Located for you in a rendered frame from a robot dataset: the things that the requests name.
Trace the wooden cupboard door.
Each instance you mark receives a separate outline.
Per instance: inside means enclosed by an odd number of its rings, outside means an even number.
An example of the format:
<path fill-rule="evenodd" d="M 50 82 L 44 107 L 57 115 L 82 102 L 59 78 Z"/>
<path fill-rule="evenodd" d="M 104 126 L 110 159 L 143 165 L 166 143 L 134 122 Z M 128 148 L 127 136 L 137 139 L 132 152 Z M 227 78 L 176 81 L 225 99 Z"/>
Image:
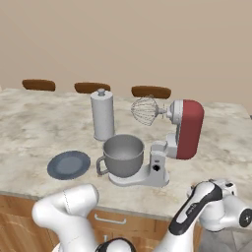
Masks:
<path fill-rule="evenodd" d="M 34 200 L 0 195 L 0 252 L 51 252 L 57 235 L 32 219 Z"/>

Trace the blue round plate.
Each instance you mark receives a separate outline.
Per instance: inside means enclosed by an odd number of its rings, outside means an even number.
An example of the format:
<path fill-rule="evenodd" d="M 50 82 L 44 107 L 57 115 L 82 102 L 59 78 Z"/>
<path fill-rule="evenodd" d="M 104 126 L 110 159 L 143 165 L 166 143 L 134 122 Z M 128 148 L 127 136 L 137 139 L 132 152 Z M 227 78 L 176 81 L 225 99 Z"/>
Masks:
<path fill-rule="evenodd" d="M 85 174 L 91 158 L 83 152 L 68 151 L 55 156 L 47 165 L 47 173 L 58 180 L 72 180 Z"/>

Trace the red and white stand mixer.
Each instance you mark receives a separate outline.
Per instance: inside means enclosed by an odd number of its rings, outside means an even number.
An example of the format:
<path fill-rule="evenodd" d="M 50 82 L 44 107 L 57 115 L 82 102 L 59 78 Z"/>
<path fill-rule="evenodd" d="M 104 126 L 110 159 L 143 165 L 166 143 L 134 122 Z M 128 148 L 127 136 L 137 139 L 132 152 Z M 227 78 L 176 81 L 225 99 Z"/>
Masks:
<path fill-rule="evenodd" d="M 150 149 L 150 163 L 143 165 L 131 177 L 119 178 L 109 174 L 109 180 L 121 187 L 131 185 L 146 185 L 154 187 L 166 186 L 169 174 L 165 169 L 165 159 L 190 159 L 198 149 L 204 108 L 195 100 L 175 100 L 168 108 L 159 107 L 154 98 L 149 95 L 137 99 L 131 105 L 131 112 L 136 120 L 151 126 L 161 114 L 170 119 L 176 126 L 175 133 L 169 133 L 164 141 L 154 141 Z"/>

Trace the brown stool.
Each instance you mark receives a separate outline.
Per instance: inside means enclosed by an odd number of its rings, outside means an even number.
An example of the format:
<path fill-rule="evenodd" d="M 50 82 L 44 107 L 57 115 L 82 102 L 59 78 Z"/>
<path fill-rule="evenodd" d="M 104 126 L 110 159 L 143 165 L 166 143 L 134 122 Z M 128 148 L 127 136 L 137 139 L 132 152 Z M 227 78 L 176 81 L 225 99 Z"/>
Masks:
<path fill-rule="evenodd" d="M 110 85 L 103 83 L 90 83 L 90 82 L 82 82 L 76 83 L 74 88 L 79 94 L 91 94 L 98 89 L 105 89 L 106 91 L 110 91 Z"/>
<path fill-rule="evenodd" d="M 171 90 L 169 88 L 157 86 L 134 86 L 131 92 L 135 97 L 151 95 L 154 98 L 168 99 L 171 96 Z"/>
<path fill-rule="evenodd" d="M 55 83 L 49 80 L 25 79 L 22 81 L 22 84 L 26 90 L 49 92 L 54 92 L 56 90 Z"/>

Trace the white paper towel roll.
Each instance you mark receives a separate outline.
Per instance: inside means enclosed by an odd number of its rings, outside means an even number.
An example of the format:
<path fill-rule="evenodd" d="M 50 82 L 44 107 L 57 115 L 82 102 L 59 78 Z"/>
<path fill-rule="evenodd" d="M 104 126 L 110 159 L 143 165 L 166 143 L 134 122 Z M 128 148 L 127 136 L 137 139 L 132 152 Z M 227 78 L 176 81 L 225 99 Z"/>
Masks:
<path fill-rule="evenodd" d="M 98 89 L 91 94 L 91 105 L 94 137 L 99 141 L 106 141 L 115 134 L 113 93 Z"/>

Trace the grey metal mixer bowl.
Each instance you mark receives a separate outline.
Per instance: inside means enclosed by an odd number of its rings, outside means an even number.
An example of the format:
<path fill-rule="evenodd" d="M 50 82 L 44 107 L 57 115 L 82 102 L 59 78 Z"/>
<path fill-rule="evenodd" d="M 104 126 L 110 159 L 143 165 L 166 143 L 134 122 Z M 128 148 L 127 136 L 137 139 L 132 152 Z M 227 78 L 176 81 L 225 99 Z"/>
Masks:
<path fill-rule="evenodd" d="M 144 160 L 144 143 L 133 135 L 115 135 L 103 143 L 103 156 L 96 161 L 98 175 L 110 173 L 120 178 L 136 174 Z"/>

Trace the wooden drawer front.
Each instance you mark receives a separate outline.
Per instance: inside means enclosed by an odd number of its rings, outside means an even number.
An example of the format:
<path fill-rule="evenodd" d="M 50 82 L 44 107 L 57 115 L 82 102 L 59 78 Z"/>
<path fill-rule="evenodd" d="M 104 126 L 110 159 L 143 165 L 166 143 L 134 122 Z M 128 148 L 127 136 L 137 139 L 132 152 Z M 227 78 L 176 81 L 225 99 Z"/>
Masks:
<path fill-rule="evenodd" d="M 126 224 L 114 224 L 95 220 L 94 215 L 98 214 L 100 218 L 115 221 L 127 220 Z M 142 236 L 146 238 L 160 239 L 164 236 L 168 227 L 168 221 L 155 220 L 134 215 L 125 215 L 101 210 L 93 210 L 88 215 L 95 230 L 102 230 L 113 236 Z"/>

